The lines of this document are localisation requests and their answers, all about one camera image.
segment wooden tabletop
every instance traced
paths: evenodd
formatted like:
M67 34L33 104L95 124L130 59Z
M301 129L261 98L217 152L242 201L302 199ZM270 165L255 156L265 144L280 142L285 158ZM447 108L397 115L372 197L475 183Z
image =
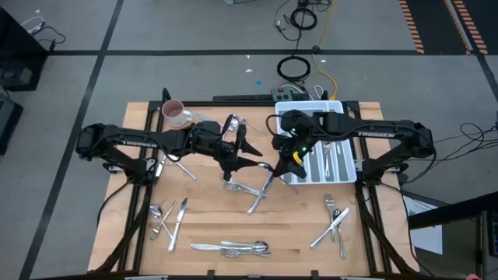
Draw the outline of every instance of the wooden tabletop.
M129 103L123 127L143 129L147 106L147 103ZM360 103L360 108L362 119L382 119L379 103ZM204 114L221 123L229 114L235 113L245 117L250 124L265 130L266 116L275 113L274 107L189 107L188 110ZM163 130L167 129L171 128L165 124ZM235 134L231 133L226 140L232 141L234 137ZM262 158L245 155L247 158L276 164L278 153L272 149L270 134L263 135L247 128L247 140L264 155ZM390 149L389 142L385 139L369 138L366 143L372 158L377 158ZM131 157L139 156L138 148L123 146L120 149ZM157 225L157 219L150 216L140 274L206 275L207 270L214 269L216 275L308 276L311 270L318 270L320 276L369 275L354 184L299 186L299 194L296 195L290 188L275 180L268 190L268 199L259 204L253 215L248 215L246 211L254 201L254 196L224 189L219 179L222 171L216 161L206 156L189 155L181 162L198 178L197 181L192 180L179 167L166 165L152 196L152 203L161 205L164 212L173 201L177 201L177 207L167 220L171 230L174 229L179 204L183 198L188 197L176 250L174 253L168 253L170 240L164 231L155 241L149 239L150 231ZM268 172L262 168L251 167L234 173L233 179L259 189L267 176ZM383 181L398 186L394 174L386 173ZM107 196L124 182L124 174L110 175ZM100 266L123 236L131 193L132 187L124 189L112 198L103 210L89 269ZM330 234L317 249L310 249L310 243L330 224L328 210L324 205L324 194L332 195L336 207L350 207L349 215L341 224L348 253L346 260L340 258L339 246L332 243ZM401 195L382 186L377 187L377 194L386 237L406 262L418 270L418 265L410 253L408 223ZM372 237L377 270L382 271L378 242L374 234ZM219 244L220 240L244 243L264 240L270 246L272 257L226 258L219 252L190 248L191 243ZM131 254L127 268L132 266L135 245L136 238L130 244Z

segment knife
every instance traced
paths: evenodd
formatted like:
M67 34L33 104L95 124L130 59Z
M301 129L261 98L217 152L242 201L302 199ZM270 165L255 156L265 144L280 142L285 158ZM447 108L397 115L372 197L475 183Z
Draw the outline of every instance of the knife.
M220 246L210 244L190 244L190 247L197 250L246 250L251 251L252 247Z
M348 215L348 213L349 213L349 207L344 209L344 211L341 212L341 215L339 215L336 219L334 219L334 222L332 222L332 224L319 237L317 237L317 239L314 240L312 244L310 244L310 248L315 249L318 246L318 244L320 244L320 242L324 239L325 235L327 235L329 231L331 231L338 224L340 224L342 220L344 220L344 218Z
M177 243L178 230L180 230L180 223L181 223L181 220L184 218L185 207L187 206L187 200L188 200L188 198L185 198L183 200L183 202L181 202L181 205L180 205L180 211L178 212L178 217L177 217L177 226L175 226L175 228L174 228L173 238L171 238L171 243L170 243L170 246L168 247L168 252L170 252L170 253L174 252L174 246Z
M159 178L161 177L161 173L163 172L164 163L166 162L166 155L164 155L163 160L157 165L156 177L154 178L154 184L157 184Z

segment white paper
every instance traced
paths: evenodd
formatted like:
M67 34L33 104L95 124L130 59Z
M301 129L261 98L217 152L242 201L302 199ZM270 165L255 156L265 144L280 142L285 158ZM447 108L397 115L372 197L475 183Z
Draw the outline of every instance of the white paper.
M403 195L409 215L418 214L437 208L425 202ZM443 254L443 229L442 226L430 226L424 229L410 230L413 246L428 250L436 254Z

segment power cord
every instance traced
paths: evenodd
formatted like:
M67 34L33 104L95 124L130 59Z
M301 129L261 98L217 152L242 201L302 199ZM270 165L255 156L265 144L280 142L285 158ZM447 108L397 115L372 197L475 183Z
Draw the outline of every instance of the power cord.
M9 91L7 89L5 89L5 88L2 88L2 89L4 90L4 94L7 97L6 100L11 100Z
M114 191L112 194L109 195L108 198L106 198L102 205L100 206L100 209L99 209L99 213L97 214L96 216L96 226L99 227L99 222L100 222L100 215L102 215L102 210L103 208L106 206L106 204L109 202L109 200L115 196L117 193L119 193L120 191L123 191L123 189L128 186L128 184L130 183L129 180L126 180L126 182L124 182L124 184L122 186L120 186L116 191Z
M294 10L293 16L291 16L291 20L293 19L294 22L295 22L295 17L297 15L297 13L298 12L302 12L303 13L303 17L301 19L301 24L297 25L297 23L295 23L296 24L295 25L296 28L299 30L299 36L297 37L297 40L296 40L296 48L294 49L294 52L289 57L282 59L277 64L277 73L279 74L279 76L282 77L282 78L284 78L285 80L291 82L291 83L294 83L295 85L296 85L296 82L304 82L308 78L308 76L310 75L310 73L311 73L310 62L308 62L308 60L306 60L305 58L296 56L296 52L297 52L297 48L299 47L299 42L300 42L300 38L302 37L303 30L309 30L310 27L314 27L313 24L310 25L310 26L303 26L304 25L304 16L306 14L309 14L309 12L312 12L312 11L310 11L307 8L304 8L303 6L300 6L299 4L300 4L300 2L298 2L298 7L296 8L296 10ZM303 62L306 65L306 71L304 72L304 74L298 75L298 76L288 76L288 75L283 74L283 72L282 72L282 65L285 62L291 61L291 60L301 61L301 62ZM306 88L304 88L304 86L299 86L299 85L297 85L297 86L299 88L301 88L303 91L306 90Z
M327 79L329 79L331 81L331 83L334 85L334 92L330 96L331 100L336 100L337 99L337 82L335 81L334 78L332 78L331 75L329 75L327 72L325 72L320 67L320 65L318 65L317 62L315 62L314 55L318 54L320 52L320 46L321 46L321 44L324 41L325 35L327 34L328 23L330 22L330 18L332 16L332 13L334 13L334 11L337 9L337 1L338 0L334 0L334 1L330 0L330 6L331 6L331 8L328 10L327 20L325 21L324 29L321 31L321 36L320 36L320 40L318 41L318 44L312 48L312 53L311 53L311 61L313 62L314 66L318 69L318 71L322 75L324 75L325 77L327 77Z
M479 132L477 132L477 133L471 133L471 134L466 133L464 131L464 126L466 126L466 125L471 125L471 126L477 128L479 130ZM449 155L445 156L443 159L435 159L434 161L436 163L433 164L433 166L431 166L430 168L425 169L423 172L419 173L414 179L407 180L406 182L404 182L404 184L410 184L410 183L415 182L416 180L418 180L419 178L421 178L422 176L424 176L425 174L427 174L427 172L429 172L431 169L433 169L434 167L438 166L442 162L459 159L462 156L466 156L466 155L471 154L473 152L477 152L477 151L483 150L483 149L491 149L491 148L494 148L494 147L498 146L498 138L496 138L496 139L485 139L486 134L488 134L488 133L490 133L492 131L496 131L496 124L493 125L490 129L488 129L486 131L483 131L477 124L464 123L464 124L460 125L460 131L461 131L462 135L448 137L448 138L445 138L445 139L441 139L439 141L435 141L434 143L438 143L438 142L443 142L443 141L447 141L447 140L459 138L461 136L465 136L465 137L471 139L471 141L465 143L460 148L458 148L456 151L454 151L454 152L450 153ZM479 137L478 138L473 138L470 135L479 135ZM471 145L473 142L476 142L476 141L479 141L479 144L475 148L470 149L469 151L464 152L461 155L451 157L454 154L460 152L464 147L466 147L468 145ZM430 159L409 159L409 161L428 161L428 160L430 160Z

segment mug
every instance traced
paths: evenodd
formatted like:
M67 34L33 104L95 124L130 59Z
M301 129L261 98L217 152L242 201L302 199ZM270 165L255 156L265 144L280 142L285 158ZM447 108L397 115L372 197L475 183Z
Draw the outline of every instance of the mug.
M180 127L192 121L192 113L185 110L184 104L179 100L168 100L161 107L166 121L174 127Z

